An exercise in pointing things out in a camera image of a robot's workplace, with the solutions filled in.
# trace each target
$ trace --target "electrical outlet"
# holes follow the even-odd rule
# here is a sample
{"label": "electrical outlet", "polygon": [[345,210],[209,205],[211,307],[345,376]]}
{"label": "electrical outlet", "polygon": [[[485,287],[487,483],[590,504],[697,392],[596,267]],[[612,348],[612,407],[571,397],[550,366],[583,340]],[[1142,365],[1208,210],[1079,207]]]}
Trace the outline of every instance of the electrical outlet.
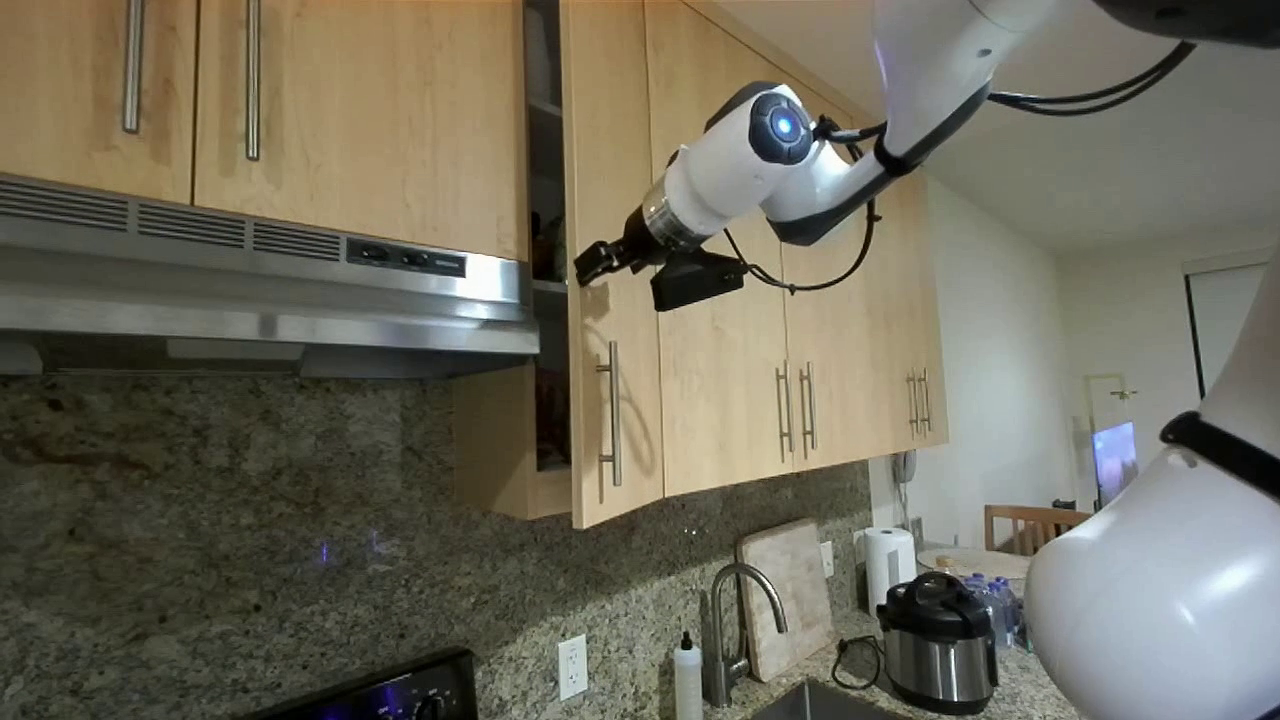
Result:
{"label": "electrical outlet", "polygon": [[587,690],[587,636],[559,640],[559,701]]}
{"label": "electrical outlet", "polygon": [[822,541],[819,546],[822,546],[822,574],[837,574],[837,546],[831,546],[831,541]]}

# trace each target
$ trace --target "white wall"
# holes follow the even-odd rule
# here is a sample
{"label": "white wall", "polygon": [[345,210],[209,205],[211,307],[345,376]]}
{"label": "white wall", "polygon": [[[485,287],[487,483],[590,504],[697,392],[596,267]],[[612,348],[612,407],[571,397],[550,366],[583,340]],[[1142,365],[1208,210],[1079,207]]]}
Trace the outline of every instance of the white wall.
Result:
{"label": "white wall", "polygon": [[[1262,258],[1280,230],[1216,230],[1133,245],[1107,253],[1079,253],[1059,258],[1073,416],[1084,430],[1087,421],[1135,421],[1141,459],[1160,448],[1160,429],[1196,407],[1196,357],[1184,298],[1187,267],[1232,267]],[[1092,392],[1084,376],[1123,379],[1123,398]]]}
{"label": "white wall", "polygon": [[[989,501],[1074,501],[1057,258],[941,180],[927,222],[953,438],[916,451],[908,511],[927,541],[979,546]],[[888,468],[873,462],[880,519],[891,501]]]}

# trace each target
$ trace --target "granite backsplash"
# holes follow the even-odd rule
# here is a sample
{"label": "granite backsplash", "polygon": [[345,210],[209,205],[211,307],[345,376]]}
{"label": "granite backsplash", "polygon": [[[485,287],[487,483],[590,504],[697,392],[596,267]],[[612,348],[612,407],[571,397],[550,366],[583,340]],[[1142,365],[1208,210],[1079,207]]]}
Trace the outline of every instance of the granite backsplash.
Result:
{"label": "granite backsplash", "polygon": [[448,430],[448,379],[0,379],[0,715],[240,715],[436,649],[485,715],[667,715],[735,535],[817,516],[848,566],[868,524],[861,468],[519,524],[450,501]]}

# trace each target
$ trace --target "granite countertop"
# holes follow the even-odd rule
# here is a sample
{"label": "granite countertop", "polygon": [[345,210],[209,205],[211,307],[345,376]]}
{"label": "granite countertop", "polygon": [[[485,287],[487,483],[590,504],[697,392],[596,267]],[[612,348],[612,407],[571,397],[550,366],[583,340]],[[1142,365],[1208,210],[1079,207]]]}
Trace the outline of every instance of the granite countertop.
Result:
{"label": "granite countertop", "polygon": [[[831,659],[837,649],[817,651],[813,659],[802,659],[800,669],[785,673],[770,685],[756,685],[756,678],[741,678],[730,690],[730,707],[717,713],[717,720],[741,715],[748,720],[756,707],[770,705],[774,696],[785,696],[789,688],[802,685],[802,678],[819,678],[827,688],[831,685]],[[916,720],[916,715],[941,715],[941,713],[922,713],[916,705],[897,701],[888,688],[868,688],[868,690],[853,690],[891,715]],[[1062,701],[1062,690],[1044,674],[1037,651],[1028,649],[1000,649],[1000,688],[991,696],[991,705],[979,713],[989,720],[1079,720],[1079,713]]]}

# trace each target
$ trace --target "ceiling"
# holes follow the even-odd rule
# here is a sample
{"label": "ceiling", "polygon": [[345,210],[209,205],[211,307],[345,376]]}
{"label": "ceiling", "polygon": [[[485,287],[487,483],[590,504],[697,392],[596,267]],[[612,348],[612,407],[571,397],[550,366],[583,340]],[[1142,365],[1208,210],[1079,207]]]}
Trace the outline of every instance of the ceiling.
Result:
{"label": "ceiling", "polygon": [[[845,102],[880,116],[873,0],[703,0]],[[1092,0],[1059,0],[995,87],[1087,93],[1156,62],[1173,41],[1141,34]],[[1200,42],[1141,98],[1044,120],[979,107],[927,168],[1021,236],[1057,253],[1187,239],[1280,220],[1280,52]]]}

